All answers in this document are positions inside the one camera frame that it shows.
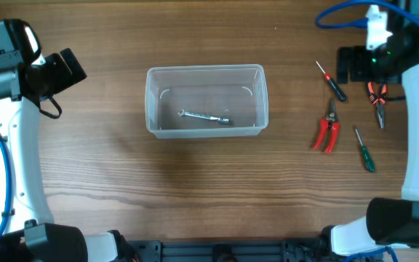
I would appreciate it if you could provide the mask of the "orange black needle-nose pliers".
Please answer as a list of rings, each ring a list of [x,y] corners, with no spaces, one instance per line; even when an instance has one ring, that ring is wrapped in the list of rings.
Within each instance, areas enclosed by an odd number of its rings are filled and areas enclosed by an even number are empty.
[[[378,84],[378,88],[374,88],[374,82],[367,82],[367,94],[371,104],[375,107],[375,113],[379,127],[385,127],[385,109],[387,85]]]

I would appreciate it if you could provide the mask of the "red black screwdriver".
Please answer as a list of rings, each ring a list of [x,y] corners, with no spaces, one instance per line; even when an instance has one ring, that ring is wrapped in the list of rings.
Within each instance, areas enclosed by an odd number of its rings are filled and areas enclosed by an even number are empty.
[[[319,64],[319,62],[317,60],[316,60],[316,64],[318,65],[319,69],[323,73],[324,79],[325,79],[326,83],[329,85],[329,87],[331,88],[335,97],[340,102],[346,102],[347,96],[344,93],[344,91],[342,91],[342,89],[339,87],[338,83],[321,67],[321,65]]]

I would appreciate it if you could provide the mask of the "red handled snips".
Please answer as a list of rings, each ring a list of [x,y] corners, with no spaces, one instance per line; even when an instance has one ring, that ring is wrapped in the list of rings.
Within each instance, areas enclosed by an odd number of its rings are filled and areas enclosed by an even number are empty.
[[[314,149],[319,149],[319,147],[322,145],[325,135],[327,134],[327,132],[330,132],[329,143],[327,144],[327,147],[325,148],[324,152],[326,154],[332,153],[338,139],[339,131],[340,122],[338,119],[335,100],[333,98],[330,98],[327,114],[319,121],[319,134],[315,141]]]

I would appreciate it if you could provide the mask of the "green handled screwdriver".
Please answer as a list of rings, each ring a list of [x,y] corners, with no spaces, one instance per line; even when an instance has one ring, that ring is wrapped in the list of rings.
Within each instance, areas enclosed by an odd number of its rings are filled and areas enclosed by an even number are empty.
[[[356,137],[357,137],[357,140],[358,140],[359,145],[360,145],[360,150],[361,150],[362,157],[363,157],[363,160],[364,160],[364,166],[365,166],[367,171],[374,172],[375,171],[375,164],[372,160],[372,157],[370,156],[370,153],[369,153],[367,147],[363,144],[363,140],[362,140],[362,137],[360,135],[359,129],[357,127],[355,127],[354,130],[355,130]]]

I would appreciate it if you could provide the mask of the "silver combination wrench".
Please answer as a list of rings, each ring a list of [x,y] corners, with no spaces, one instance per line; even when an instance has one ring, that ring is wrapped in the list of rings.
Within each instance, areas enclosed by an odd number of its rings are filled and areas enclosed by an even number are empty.
[[[217,122],[220,124],[232,124],[232,121],[230,119],[227,118],[223,118],[223,117],[219,117],[219,116],[207,116],[207,115],[203,115],[203,114],[198,114],[198,113],[194,113],[194,112],[190,112],[190,111],[185,111],[183,109],[180,109],[179,112],[177,113],[178,116],[189,116],[189,117],[194,117],[197,119],[204,119],[207,121],[211,121],[211,122]]]

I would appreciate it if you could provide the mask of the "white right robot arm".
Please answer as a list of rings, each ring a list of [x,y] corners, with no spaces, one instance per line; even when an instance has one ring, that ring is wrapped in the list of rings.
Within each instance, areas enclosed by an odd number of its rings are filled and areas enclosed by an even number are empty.
[[[407,100],[408,159],[401,199],[374,198],[366,215],[332,227],[330,247],[349,259],[385,247],[419,248],[419,62],[405,67],[402,85]]]

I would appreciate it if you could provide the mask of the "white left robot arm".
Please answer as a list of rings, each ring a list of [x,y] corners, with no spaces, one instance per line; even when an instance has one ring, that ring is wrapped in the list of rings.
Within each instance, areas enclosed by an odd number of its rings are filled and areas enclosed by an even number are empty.
[[[85,236],[54,222],[41,179],[43,101],[86,78],[70,49],[43,56],[32,27],[0,21],[0,261],[120,261],[116,231]]]

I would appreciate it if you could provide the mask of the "clear plastic container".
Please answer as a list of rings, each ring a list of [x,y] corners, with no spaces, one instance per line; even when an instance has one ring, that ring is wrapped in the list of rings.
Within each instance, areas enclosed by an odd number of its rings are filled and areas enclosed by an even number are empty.
[[[178,116],[180,109],[227,118],[232,124]],[[158,139],[259,135],[269,122],[264,69],[258,64],[151,68],[145,122]]]

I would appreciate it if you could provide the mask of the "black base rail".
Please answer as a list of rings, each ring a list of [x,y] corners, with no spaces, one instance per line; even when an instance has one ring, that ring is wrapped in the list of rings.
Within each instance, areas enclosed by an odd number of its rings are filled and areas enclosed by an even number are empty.
[[[314,262],[334,261],[330,254],[313,249],[301,239],[280,241],[160,242],[130,241],[129,245],[143,262],[212,262],[220,255],[237,261]]]

